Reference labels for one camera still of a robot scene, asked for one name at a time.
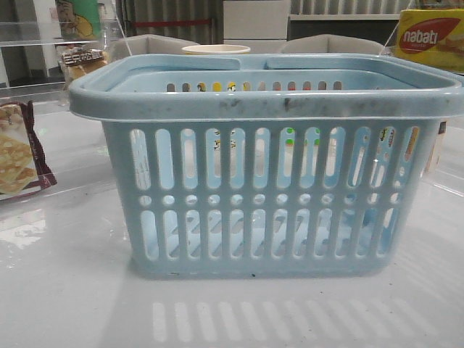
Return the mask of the green cartoon snack can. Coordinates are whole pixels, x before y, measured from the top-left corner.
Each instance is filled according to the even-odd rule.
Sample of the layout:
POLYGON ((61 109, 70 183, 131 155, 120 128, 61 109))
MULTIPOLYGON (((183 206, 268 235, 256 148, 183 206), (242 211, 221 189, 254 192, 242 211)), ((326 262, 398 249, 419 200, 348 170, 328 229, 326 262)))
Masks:
POLYGON ((99 4, 95 0, 56 0, 63 39, 96 40, 101 33, 99 4))

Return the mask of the maroon cracker snack bag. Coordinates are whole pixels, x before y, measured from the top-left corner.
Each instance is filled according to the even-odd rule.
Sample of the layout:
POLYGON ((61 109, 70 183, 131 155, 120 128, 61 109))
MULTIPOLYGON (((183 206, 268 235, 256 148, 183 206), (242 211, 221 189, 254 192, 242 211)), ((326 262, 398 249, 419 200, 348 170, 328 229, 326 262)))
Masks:
POLYGON ((28 196, 57 184, 34 130, 32 101, 1 105, 1 200, 28 196))

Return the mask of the yellow nabati wafer box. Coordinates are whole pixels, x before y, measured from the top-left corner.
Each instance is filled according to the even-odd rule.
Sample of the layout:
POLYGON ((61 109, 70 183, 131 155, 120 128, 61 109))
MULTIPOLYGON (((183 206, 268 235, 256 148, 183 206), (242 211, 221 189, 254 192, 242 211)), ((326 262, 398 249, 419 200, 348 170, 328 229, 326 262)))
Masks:
POLYGON ((463 10, 401 11, 393 55, 443 70, 463 71, 463 10))

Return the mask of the clear acrylic display shelf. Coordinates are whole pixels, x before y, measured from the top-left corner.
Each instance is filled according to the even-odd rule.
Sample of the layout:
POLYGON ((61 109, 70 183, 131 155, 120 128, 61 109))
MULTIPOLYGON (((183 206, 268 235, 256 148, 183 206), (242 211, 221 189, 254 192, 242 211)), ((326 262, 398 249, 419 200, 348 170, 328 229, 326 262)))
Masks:
POLYGON ((70 74, 62 62, 66 50, 96 49, 114 61, 131 53, 124 48, 114 53, 114 45, 125 39, 115 14, 97 22, 99 30, 92 37, 80 37, 77 30, 62 30, 67 24, 58 20, 34 20, 1 23, 1 103, 34 103, 42 113, 69 109, 67 87, 70 74))

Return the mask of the bread slice package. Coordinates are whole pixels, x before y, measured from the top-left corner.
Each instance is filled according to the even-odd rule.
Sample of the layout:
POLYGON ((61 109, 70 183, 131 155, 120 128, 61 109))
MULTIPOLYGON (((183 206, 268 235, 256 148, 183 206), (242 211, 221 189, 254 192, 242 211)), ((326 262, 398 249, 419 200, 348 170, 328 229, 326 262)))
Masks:
POLYGON ((59 53, 59 63, 66 83, 70 84, 74 80, 104 67, 109 62, 108 54, 101 49, 73 47, 59 53))

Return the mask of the light blue plastic basket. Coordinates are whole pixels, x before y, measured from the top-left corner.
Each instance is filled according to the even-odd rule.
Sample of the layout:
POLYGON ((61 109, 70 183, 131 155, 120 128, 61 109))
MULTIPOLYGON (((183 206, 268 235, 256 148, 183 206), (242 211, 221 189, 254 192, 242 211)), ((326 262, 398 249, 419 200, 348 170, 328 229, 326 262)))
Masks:
POLYGON ((366 54, 126 57, 72 82, 156 275, 357 276, 397 248, 463 77, 366 54))

